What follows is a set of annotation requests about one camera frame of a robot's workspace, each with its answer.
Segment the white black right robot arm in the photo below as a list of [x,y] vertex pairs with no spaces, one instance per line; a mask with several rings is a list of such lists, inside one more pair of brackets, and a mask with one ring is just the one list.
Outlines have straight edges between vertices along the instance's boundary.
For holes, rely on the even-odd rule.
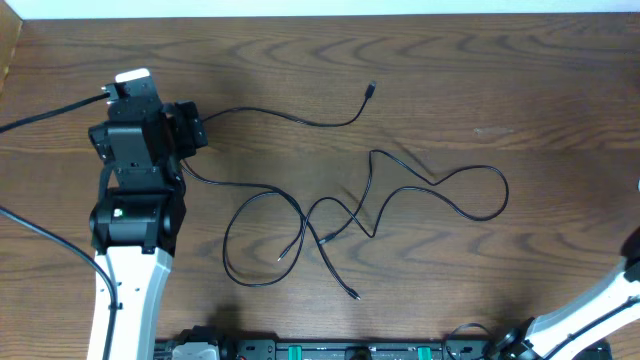
[[529,319],[496,339],[491,359],[572,359],[639,319],[639,240],[628,239],[622,260],[571,303]]

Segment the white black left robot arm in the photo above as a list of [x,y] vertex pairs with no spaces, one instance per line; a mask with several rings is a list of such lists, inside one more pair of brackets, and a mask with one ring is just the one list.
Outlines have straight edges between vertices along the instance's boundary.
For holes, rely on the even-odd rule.
[[91,359],[150,359],[163,292],[186,214],[181,160],[207,143],[192,101],[113,102],[89,130],[104,163],[89,226],[97,285]]

